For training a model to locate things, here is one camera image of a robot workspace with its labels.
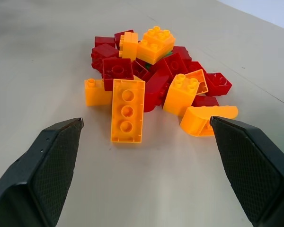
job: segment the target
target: white table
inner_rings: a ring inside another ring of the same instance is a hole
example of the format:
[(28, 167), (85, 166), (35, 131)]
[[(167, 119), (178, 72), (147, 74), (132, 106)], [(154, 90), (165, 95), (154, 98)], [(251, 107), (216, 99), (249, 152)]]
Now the white table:
[(251, 227), (214, 137), (194, 138), (160, 107), (140, 146), (110, 143), (110, 108), (87, 108), (94, 36), (169, 29), (208, 72), (233, 84), (220, 105), (284, 152), (284, 29), (214, 0), (0, 0), (0, 177), (39, 132), (83, 117), (59, 227)]

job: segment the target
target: orange lego brick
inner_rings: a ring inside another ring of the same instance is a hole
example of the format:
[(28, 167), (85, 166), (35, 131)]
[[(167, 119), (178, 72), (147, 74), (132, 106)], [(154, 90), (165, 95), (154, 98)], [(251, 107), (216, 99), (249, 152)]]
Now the orange lego brick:
[(137, 76), (135, 76), (135, 75), (133, 76), (133, 79), (134, 79), (134, 80), (143, 81), (142, 79), (140, 79), (139, 77), (137, 77)]
[(213, 136), (213, 128), (209, 124), (212, 116), (234, 119), (238, 113), (236, 106), (191, 106), (187, 108), (180, 126), (191, 136)]
[(114, 79), (111, 141), (141, 143), (145, 81)]
[(176, 75), (167, 92), (163, 110), (183, 117), (193, 103), (198, 88), (197, 79), (188, 79), (184, 74)]
[(112, 104), (112, 91), (104, 90), (102, 79), (87, 79), (84, 81), (86, 106)]
[(125, 32), (120, 39), (120, 58), (130, 58), (134, 61), (137, 56), (138, 33)]
[(208, 87), (206, 84), (203, 70), (197, 70), (194, 72), (190, 72), (188, 74), (185, 74), (185, 76), (186, 78), (196, 78), (199, 81), (200, 85), (197, 91), (197, 95), (208, 92)]

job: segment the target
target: duplo block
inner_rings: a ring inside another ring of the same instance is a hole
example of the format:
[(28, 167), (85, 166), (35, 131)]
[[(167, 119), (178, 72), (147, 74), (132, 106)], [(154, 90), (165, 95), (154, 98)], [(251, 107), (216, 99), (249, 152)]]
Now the duplo block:
[(179, 53), (184, 63), (186, 62), (189, 63), (192, 61), (192, 58), (189, 56), (189, 53), (184, 46), (174, 46), (174, 48), (172, 49), (172, 52)]
[(144, 112), (152, 111), (161, 105), (169, 88), (169, 76), (163, 70), (158, 70), (145, 85)]
[(148, 72), (148, 70), (140, 65), (137, 61), (132, 62), (132, 68), (133, 74), (144, 81), (146, 81), (145, 79), (149, 80), (149, 78), (151, 77), (151, 74)]
[(103, 80), (105, 91), (113, 90), (114, 79), (133, 80), (132, 63), (129, 58), (103, 60)]
[(205, 75), (203, 73), (203, 70), (197, 70), (194, 72), (190, 72), (188, 74), (185, 74), (185, 76), (186, 78), (189, 78), (189, 79), (196, 78), (199, 81), (200, 85), (197, 91), (197, 95), (208, 92), (208, 87), (206, 84)]
[(141, 143), (145, 81), (115, 79), (111, 141)]
[(207, 73), (205, 80), (208, 86), (207, 96), (226, 95), (232, 84), (220, 72)]
[(205, 69), (202, 67), (202, 65), (198, 61), (186, 61), (185, 65), (186, 65), (188, 72), (203, 70), (204, 75), (206, 75)]
[(197, 79), (188, 79), (184, 74), (176, 75), (167, 92), (163, 110), (183, 117), (193, 103), (198, 87)]
[(180, 58), (179, 53), (172, 54), (161, 59), (155, 65), (151, 66), (150, 72), (155, 72), (158, 69), (163, 69), (169, 75), (169, 83), (172, 82), (177, 74), (187, 74), (187, 68)]
[(155, 26), (138, 43), (137, 58), (153, 65), (173, 49), (175, 40), (169, 30)]
[(103, 44), (108, 44), (112, 47), (115, 47), (115, 39), (113, 37), (96, 36), (95, 37), (95, 47), (103, 45)]
[(121, 36), (124, 35), (125, 32), (119, 32), (119, 33), (114, 34), (115, 45), (116, 45), (118, 50), (120, 49), (120, 45), (119, 44), (120, 44)]
[(191, 106), (187, 108), (180, 126), (191, 136), (213, 136), (213, 128), (210, 125), (212, 116), (234, 119), (238, 113), (236, 106)]
[(103, 44), (92, 49), (91, 58), (92, 64), (91, 66), (98, 70), (100, 73), (103, 72), (103, 59), (110, 57), (118, 57), (119, 51), (116, 48), (108, 44)]
[(195, 96), (195, 99), (192, 103), (194, 107), (201, 107), (201, 106), (219, 106), (219, 103), (216, 97), (210, 96)]
[(102, 79), (87, 79), (84, 81), (86, 106), (111, 105), (112, 91), (104, 90)]
[(138, 33), (125, 32), (120, 39), (120, 58), (130, 58), (134, 61), (137, 56)]

